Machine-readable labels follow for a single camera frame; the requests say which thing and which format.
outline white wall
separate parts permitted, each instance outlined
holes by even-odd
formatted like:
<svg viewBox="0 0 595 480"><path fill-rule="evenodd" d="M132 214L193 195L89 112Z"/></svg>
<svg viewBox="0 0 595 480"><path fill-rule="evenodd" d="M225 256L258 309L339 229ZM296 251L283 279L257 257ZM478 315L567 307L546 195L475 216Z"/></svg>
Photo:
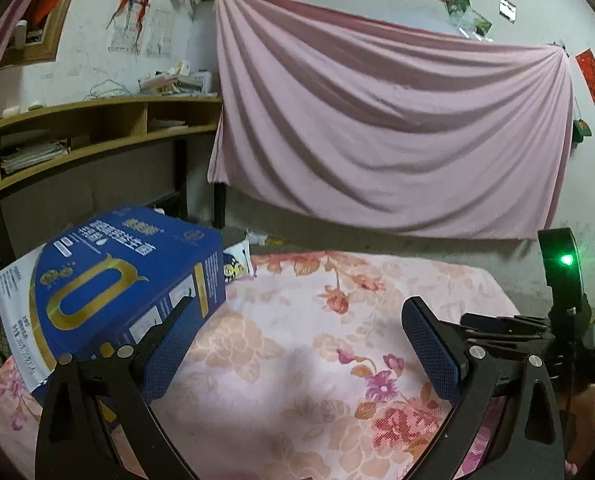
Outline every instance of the white wall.
<svg viewBox="0 0 595 480"><path fill-rule="evenodd" d="M127 54L108 52L110 32L106 23L118 0L73 0L56 63L8 69L0 74L0 110L11 104L28 104L43 98L48 104L80 100L92 84L113 75L119 82L133 83L137 76L165 68L168 60L138 60ZM371 18L417 22L448 18L437 0L304 0ZM498 42L543 44L564 41L574 56L591 47L595 54L595 14L585 0L510 0L517 5L517 22L498 15L499 0L471 0L473 6L493 22L490 36ZM171 9L168 0L152 0L154 6ZM215 67L215 24L210 4L205 4L193 24L179 17L176 54L199 67ZM595 308L595 106L571 58L571 74L581 115L594 136L571 157L555 220L556 226L570 226L577 236L585 286ZM201 218L211 214L211 190L206 184L210 142L190 142L188 176L190 210ZM164 170L158 158L149 171ZM103 194L103 189L95 191ZM30 203L20 199L20 203ZM42 213L50 209L43 208ZM307 248L322 246L349 250L412 254L458 262L489 270L524 312L542 312L548 307L539 248L528 242L469 242L420 240L382 235L332 226L315 219L303 219L272 206L257 203L241 193L228 195L227 223L272 232Z"/></svg>
<svg viewBox="0 0 595 480"><path fill-rule="evenodd" d="M110 52L113 25L110 17L120 0L72 0L66 15L55 62L0 70L0 115L14 105L22 109L35 100L46 105L78 102L91 87L110 78L138 91L138 77L165 70L179 59L194 69L203 60L216 69L215 21L203 20L211 5L200 9L199 22L191 22L188 10L174 9L170 0L150 0L145 18L143 46L151 27L149 12L172 12L175 26L172 57L146 57ZM208 28L208 40L205 28ZM113 88L106 85L104 89ZM2 202L2 211L18 255L77 223L113 208L118 203L148 203L174 189L172 143L141 148L75 168L16 192Z"/></svg>
<svg viewBox="0 0 595 480"><path fill-rule="evenodd" d="M401 16L401 21L406 22L412 14L418 14L431 20L447 20L444 3L437 0L302 1L376 19L392 20ZM571 56L589 47L595 55L595 14L585 0L510 0L517 5L517 22L514 24L499 15L499 1L471 0L476 10L493 22L489 35L495 41L520 44L564 41ZM571 75L581 115L589 122L594 136L572 154L554 225L568 225L575 232L585 288L595 308L595 106L573 57ZM549 289L537 244L414 240L304 220L256 203L237 192L231 192L229 200L228 222L231 224L256 226L307 247L332 244L484 267L523 311L543 312L548 307Z"/></svg>
<svg viewBox="0 0 595 480"><path fill-rule="evenodd" d="M107 78L137 92L139 76L166 70L179 59L188 59L192 68L201 68L202 58L207 57L206 47L214 52L214 40L202 41L205 22L200 20L200 25L193 27L188 11L175 10L170 0L150 0L148 12L157 9L174 15L171 59L146 57L146 48L137 57L110 52L113 25L108 28L107 25L119 2L71 0L55 62L0 70L0 114L14 105L26 109L34 100L46 105L81 101L93 85ZM144 46L151 33L148 12L144 20Z"/></svg>

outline white paper on wall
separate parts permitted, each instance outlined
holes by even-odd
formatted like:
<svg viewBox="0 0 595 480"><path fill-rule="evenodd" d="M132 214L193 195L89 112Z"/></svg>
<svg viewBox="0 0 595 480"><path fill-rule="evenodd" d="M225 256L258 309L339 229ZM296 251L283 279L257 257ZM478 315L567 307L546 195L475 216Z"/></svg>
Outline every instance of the white paper on wall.
<svg viewBox="0 0 595 480"><path fill-rule="evenodd" d="M138 5L127 7L126 12L113 19L113 38L111 38L109 50L112 52L130 52L136 55L140 53L144 37L144 31L142 31L140 38L138 38L138 14L141 8ZM148 15L149 11L147 9L143 23Z"/></svg>
<svg viewBox="0 0 595 480"><path fill-rule="evenodd" d="M171 44L174 16L166 10L153 10L150 16L151 38L146 45L147 57L172 57Z"/></svg>

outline bed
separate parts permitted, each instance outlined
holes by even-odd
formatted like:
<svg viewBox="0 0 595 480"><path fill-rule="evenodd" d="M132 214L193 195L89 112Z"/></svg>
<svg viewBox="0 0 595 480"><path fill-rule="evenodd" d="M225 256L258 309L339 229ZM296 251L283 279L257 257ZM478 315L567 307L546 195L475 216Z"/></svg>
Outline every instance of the bed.
<svg viewBox="0 0 595 480"><path fill-rule="evenodd" d="M421 296L452 322L465 312L517 314L482 269L338 251L254 264L256 276L228 285L226 303L151 405L203 480L402 478L450 410L404 336L404 300ZM41 412L9 358L0 447L28 479ZM488 437L483 424L458 476L476 468ZM121 428L113 438L140 474Z"/></svg>

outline milk powder box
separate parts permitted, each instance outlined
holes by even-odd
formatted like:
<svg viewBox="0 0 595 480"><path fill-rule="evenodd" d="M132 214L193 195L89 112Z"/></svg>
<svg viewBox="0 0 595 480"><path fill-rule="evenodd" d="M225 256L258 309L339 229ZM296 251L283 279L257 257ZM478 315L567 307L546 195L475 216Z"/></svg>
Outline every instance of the milk powder box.
<svg viewBox="0 0 595 480"><path fill-rule="evenodd" d="M186 348L149 363L155 377L145 383L158 387L148 402L164 394L197 330L225 301L220 232L127 206L0 271L2 323L24 384L40 402L60 355L99 359L136 345L185 296L193 299L175 333L177 347Z"/></svg>

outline green hanging object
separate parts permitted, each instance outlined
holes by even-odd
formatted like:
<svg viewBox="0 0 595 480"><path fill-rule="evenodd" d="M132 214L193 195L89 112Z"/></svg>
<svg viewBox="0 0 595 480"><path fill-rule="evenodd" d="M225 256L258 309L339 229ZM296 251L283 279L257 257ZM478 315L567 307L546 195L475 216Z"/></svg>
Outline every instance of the green hanging object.
<svg viewBox="0 0 595 480"><path fill-rule="evenodd" d="M591 129L586 121L582 119L575 119L573 121L573 142L581 144L584 141L584 137L590 137L591 135Z"/></svg>

